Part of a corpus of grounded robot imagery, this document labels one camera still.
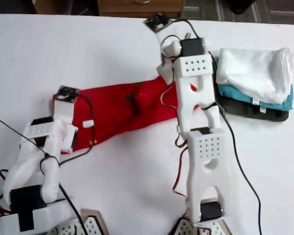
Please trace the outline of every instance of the white table surface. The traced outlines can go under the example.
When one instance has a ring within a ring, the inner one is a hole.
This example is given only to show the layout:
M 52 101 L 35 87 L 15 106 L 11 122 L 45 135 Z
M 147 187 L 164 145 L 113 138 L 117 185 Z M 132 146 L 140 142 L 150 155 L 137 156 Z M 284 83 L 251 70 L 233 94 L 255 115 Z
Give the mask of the white table surface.
M 294 54 L 294 25 L 193 22 L 217 55 L 221 47 L 279 49 Z M 185 23 L 171 26 L 183 37 Z M 142 19 L 0 15 L 0 118 L 22 131 L 51 114 L 60 85 L 81 89 L 154 79 L 159 43 Z M 197 124 L 202 124 L 202 114 Z M 294 234 L 294 110 L 284 123 L 228 115 L 247 176 L 262 200 L 264 235 Z M 124 133 L 61 168 L 61 182 L 81 206 L 99 210 L 112 235 L 164 235 L 185 210 L 172 193 L 180 149 L 176 120 Z M 0 124 L 0 169 L 15 161 L 20 138 Z M 235 235 L 256 235 L 258 205 L 236 165 Z M 188 158 L 179 190 L 185 191 Z M 3 181 L 0 178 L 0 192 Z

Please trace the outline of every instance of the white plastic part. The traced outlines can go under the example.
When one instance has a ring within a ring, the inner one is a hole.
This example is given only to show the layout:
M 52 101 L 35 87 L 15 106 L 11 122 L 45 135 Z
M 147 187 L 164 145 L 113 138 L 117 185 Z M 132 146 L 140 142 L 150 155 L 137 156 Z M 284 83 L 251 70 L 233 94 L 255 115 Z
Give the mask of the white plastic part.
M 231 233 L 224 228 L 223 223 L 222 221 L 215 221 L 203 224 L 202 226 L 193 226 L 189 220 L 181 219 L 174 235 L 209 235 L 210 231 L 208 229 L 211 230 L 211 235 L 230 235 Z
M 200 203 L 218 201 L 226 211 L 225 199 L 230 198 L 230 172 L 224 156 L 224 134 L 220 129 L 218 106 L 204 111 L 210 134 L 191 131 L 194 107 L 208 107 L 215 102 L 212 58 L 209 54 L 179 57 L 173 64 L 178 97 L 180 134 L 187 140 L 190 168 L 187 179 L 187 210 L 191 222 L 201 220 Z M 217 198 L 204 198 L 209 187 L 217 191 Z
M 203 135 L 199 131 L 188 134 L 190 169 L 187 179 L 187 209 L 192 222 L 200 221 L 200 203 L 204 202 L 205 191 L 213 186 L 217 191 L 217 200 L 224 212 L 225 200 L 231 197 L 230 172 L 227 167 L 224 150 L 224 133 L 220 128 L 210 129 L 211 134 Z
M 75 205 L 77 211 L 80 211 L 80 207 L 76 200 L 71 198 L 71 201 Z M 1 218 L 2 228 L 4 235 L 31 235 L 48 232 L 63 221 L 76 218 L 74 211 L 69 203 L 64 200 L 49 204 L 45 208 L 41 208 L 33 211 L 34 218 L 34 230 L 20 232 L 19 217 L 18 214 L 11 214 L 3 216 Z
M 76 132 L 76 127 L 67 124 L 60 118 L 55 118 L 53 122 L 32 125 L 29 122 L 24 130 L 24 136 L 35 142 L 34 138 L 46 137 L 45 145 L 42 148 L 54 158 L 46 159 L 42 162 L 44 172 L 44 182 L 42 185 L 42 199 L 46 203 L 54 202 L 57 198 L 60 171 L 58 162 L 60 161 L 61 150 L 72 151 L 72 142 Z M 37 171 L 40 171 L 40 160 L 44 153 L 25 138 L 21 139 L 20 151 L 16 163 L 9 170 L 3 186 L 3 196 L 10 205 L 10 191 L 21 188 Z
M 166 82 L 167 85 L 170 85 L 172 82 L 172 62 L 165 63 L 164 66 L 159 65 L 157 67 L 157 71 L 162 76 L 163 80 Z
M 90 128 L 92 126 L 94 126 L 94 120 L 83 121 L 84 128 Z
M 67 123 L 72 123 L 74 117 L 74 104 L 61 100 L 55 100 L 53 116 L 55 118 L 63 119 Z
M 174 40 L 170 45 L 163 48 L 167 57 L 177 57 L 181 54 L 182 46 L 178 40 Z
M 78 128 L 76 126 L 73 126 L 71 124 L 67 124 L 67 135 L 62 140 L 61 144 L 61 151 L 66 153 L 72 153 L 72 143 L 74 141 L 74 137 L 76 132 L 78 131 Z
M 99 226 L 93 217 L 88 217 L 84 223 L 88 235 L 103 235 L 99 229 Z M 82 226 L 78 219 L 70 220 L 67 223 L 60 224 L 58 226 L 58 234 L 54 233 L 56 230 L 51 230 L 47 235 L 85 235 Z
M 215 102 L 212 80 L 212 59 L 209 54 L 180 57 L 174 62 L 176 91 L 178 98 L 178 117 L 181 136 L 186 139 L 194 107 L 202 108 Z M 197 91 L 191 89 L 196 84 Z M 217 106 L 204 111 L 210 128 L 220 127 L 219 109 Z

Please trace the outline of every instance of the white 3d-printed bracket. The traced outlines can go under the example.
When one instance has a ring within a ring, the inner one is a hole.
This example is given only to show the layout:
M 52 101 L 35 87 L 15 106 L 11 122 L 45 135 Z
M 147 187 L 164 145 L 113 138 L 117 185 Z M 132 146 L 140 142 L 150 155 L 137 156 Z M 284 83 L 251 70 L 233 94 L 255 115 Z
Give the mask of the white 3d-printed bracket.
M 200 105 L 205 108 L 215 103 L 212 58 L 209 54 L 179 57 L 173 66 L 179 131 L 183 139 L 187 140 L 190 158 L 186 204 L 191 222 L 198 223 L 201 220 L 200 203 L 209 187 L 216 189 L 217 201 L 222 209 L 225 207 L 224 199 L 229 198 L 231 192 L 218 106 L 204 111 L 208 120 L 208 134 L 191 131 L 190 128 L 194 107 Z

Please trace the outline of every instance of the black cable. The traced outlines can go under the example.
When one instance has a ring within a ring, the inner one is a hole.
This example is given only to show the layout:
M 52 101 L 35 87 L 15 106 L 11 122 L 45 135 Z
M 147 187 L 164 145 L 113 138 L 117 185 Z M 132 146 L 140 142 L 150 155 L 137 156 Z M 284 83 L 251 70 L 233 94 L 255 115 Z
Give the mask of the black cable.
M 191 27 L 191 29 L 192 29 L 192 31 L 194 32 L 195 36 L 196 36 L 197 38 L 200 38 L 200 37 L 198 36 L 198 34 L 196 33 L 196 31 L 195 31 L 193 25 L 188 21 L 188 19 L 176 19 L 176 20 L 174 20 L 174 21 L 172 21 L 172 22 L 173 22 L 173 23 L 175 23 L 175 22 L 186 22 L 186 23 Z
M 95 119 L 94 119 L 94 110 L 93 110 L 92 104 L 89 101 L 89 99 L 87 97 L 85 97 L 84 95 L 79 94 L 78 96 L 80 96 L 80 97 L 82 97 L 82 98 L 84 98 L 86 100 L 86 102 L 87 102 L 87 104 L 89 106 L 90 112 L 91 112 L 91 119 L 94 121 L 94 125 L 92 126 L 92 145 L 89 147 L 89 149 L 85 153 L 82 153 L 82 154 L 79 154 L 79 155 L 77 155 L 75 157 L 66 159 L 66 160 L 60 162 L 59 166 L 61 166 L 64 163 L 67 163 L 69 161 L 72 161 L 72 160 L 74 160 L 76 158 L 79 158 L 81 156 L 84 156 L 84 155 L 88 154 L 92 150 L 93 146 L 95 145 Z
M 84 225 L 84 222 L 83 222 L 82 218 L 80 217 L 80 215 L 79 215 L 77 209 L 75 208 L 73 202 L 70 200 L 67 192 L 65 192 L 64 188 L 62 187 L 62 185 L 60 183 L 59 183 L 59 188 L 60 188 L 61 192 L 63 193 L 63 195 L 65 196 L 65 198 L 67 199 L 67 201 L 70 204 L 70 206 L 72 207 L 73 211 L 75 212 L 75 214 L 76 214 L 76 216 L 78 218 L 78 221 L 79 221 L 80 225 L 82 226 L 82 229 L 83 229 L 84 233 L 86 235 L 88 235 L 87 230 L 85 228 L 85 225 Z
M 260 198 L 258 196 L 258 193 L 256 192 L 256 190 L 254 189 L 254 187 L 252 186 L 251 182 L 249 181 L 249 179 L 247 178 L 247 176 L 245 175 L 245 172 L 242 168 L 242 165 L 241 165 L 241 162 L 240 162 L 240 159 L 239 159 L 239 156 L 238 156 L 238 153 L 237 153 L 237 149 L 236 149 L 236 141 L 235 141 L 235 135 L 234 135 L 234 132 L 233 132 L 233 129 L 229 123 L 229 121 L 227 120 L 226 116 L 225 116 L 225 111 L 224 111 L 224 108 L 217 102 L 209 105 L 208 107 L 206 108 L 202 108 L 202 110 L 207 110 L 207 109 L 210 109 L 211 107 L 213 106 L 218 106 L 219 107 L 219 112 L 223 118 L 223 120 L 225 121 L 227 127 L 229 128 L 230 130 L 230 133 L 231 133 L 231 136 L 232 136 L 232 140 L 233 140 L 233 147 L 234 147 L 234 154 L 235 154 L 235 158 L 236 158 L 236 161 L 237 161 L 237 164 L 239 165 L 239 168 L 240 168 L 240 171 L 244 177 L 244 179 L 246 180 L 246 182 L 248 183 L 249 187 L 251 188 L 251 190 L 254 192 L 257 200 L 258 200 L 258 229 L 259 229 L 259 234 L 262 235 L 262 230 L 261 230 L 261 201 L 260 201 Z
M 40 149 L 42 152 L 44 152 L 45 157 L 40 161 L 40 170 L 41 170 L 42 173 L 43 173 L 43 171 L 42 171 L 42 169 L 41 169 L 41 163 L 42 163 L 44 160 L 46 160 L 46 159 L 48 159 L 48 158 L 54 158 L 54 159 L 57 160 L 57 158 L 56 158 L 55 156 L 51 156 L 50 154 L 46 153 L 46 152 L 45 152 L 42 148 L 40 148 L 37 144 L 35 144 L 34 142 L 32 142 L 30 139 L 28 139 L 27 137 L 25 137 L 25 136 L 22 135 L 21 133 L 19 133 L 19 132 L 17 132 L 16 130 L 14 130 L 14 129 L 13 129 L 12 127 L 10 127 L 8 124 L 6 124 L 5 122 L 3 122 L 3 121 L 1 121 L 1 120 L 0 120 L 0 122 L 1 122 L 2 124 L 4 124 L 6 127 L 8 127 L 9 129 L 11 129 L 12 131 L 14 131 L 15 133 L 17 133 L 17 134 L 19 134 L 20 136 L 22 136 L 22 137 L 24 137 L 25 139 L 27 139 L 29 142 L 31 142 L 33 145 L 35 145 L 38 149 Z M 77 216 L 77 218 L 78 218 L 78 221 L 79 221 L 79 223 L 81 224 L 81 227 L 82 227 L 84 233 L 85 233 L 86 235 L 88 235 L 87 230 L 86 230 L 86 228 L 85 228 L 85 225 L 84 225 L 84 223 L 83 223 L 82 218 L 80 217 L 80 215 L 79 215 L 79 213 L 78 213 L 76 207 L 74 206 L 73 202 L 70 200 L 68 194 L 66 193 L 66 191 L 64 190 L 64 188 L 62 187 L 62 185 L 61 185 L 60 183 L 59 183 L 59 188 L 60 188 L 61 192 L 63 193 L 63 195 L 65 196 L 65 198 L 66 198 L 66 200 L 68 201 L 68 203 L 70 204 L 70 206 L 72 207 L 74 213 L 76 214 L 76 216 Z
M 260 219 L 260 216 L 261 216 L 261 201 L 260 201 L 260 198 L 259 198 L 256 190 L 254 189 L 254 187 L 251 185 L 250 181 L 248 180 L 247 176 L 245 175 L 245 172 L 243 171 L 243 168 L 241 166 L 240 159 L 238 157 L 237 150 L 236 150 L 235 136 L 234 136 L 234 132 L 232 130 L 232 127 L 231 127 L 229 121 L 227 120 L 227 118 L 225 117 L 225 114 L 223 114 L 223 115 L 221 114 L 221 116 L 223 117 L 223 120 L 225 121 L 227 127 L 229 128 L 229 130 L 231 132 L 232 140 L 233 140 L 234 153 L 235 153 L 236 161 L 237 161 L 237 164 L 239 165 L 240 171 L 241 171 L 241 173 L 244 176 L 246 182 L 248 183 L 249 187 L 254 192 L 254 194 L 255 194 L 255 196 L 256 196 L 256 198 L 258 200 L 258 229 L 259 229 L 259 234 L 262 235 L 261 219 Z
M 26 140 L 28 140 L 29 142 L 31 142 L 33 145 L 35 145 L 38 149 L 40 149 L 44 154 L 46 153 L 43 149 L 41 149 L 36 143 L 34 143 L 33 141 L 31 141 L 29 138 L 27 138 L 26 136 L 22 135 L 20 132 L 16 131 L 15 129 L 13 129 L 12 127 L 10 127 L 8 124 L 6 124 L 5 122 L 1 121 L 0 122 L 5 125 L 6 127 L 8 127 L 9 129 L 11 129 L 12 131 L 14 131 L 16 134 L 19 134 L 20 136 L 22 136 L 23 138 L 25 138 Z

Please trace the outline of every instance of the dark floor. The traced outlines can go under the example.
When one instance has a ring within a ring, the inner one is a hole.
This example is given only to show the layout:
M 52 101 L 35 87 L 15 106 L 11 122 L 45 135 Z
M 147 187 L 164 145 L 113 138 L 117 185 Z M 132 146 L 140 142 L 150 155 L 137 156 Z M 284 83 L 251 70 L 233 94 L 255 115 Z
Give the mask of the dark floor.
M 242 15 L 226 0 L 186 0 L 183 17 L 193 20 L 294 24 L 294 0 L 257 0 Z
M 228 1 L 185 0 L 182 17 L 191 20 L 294 24 L 294 0 L 256 0 L 242 15 L 233 14 Z M 57 0 L 57 14 L 98 15 L 95 0 L 74 0 L 71 8 L 67 6 L 68 2 Z M 35 14 L 36 10 L 32 0 L 0 0 L 0 13 Z

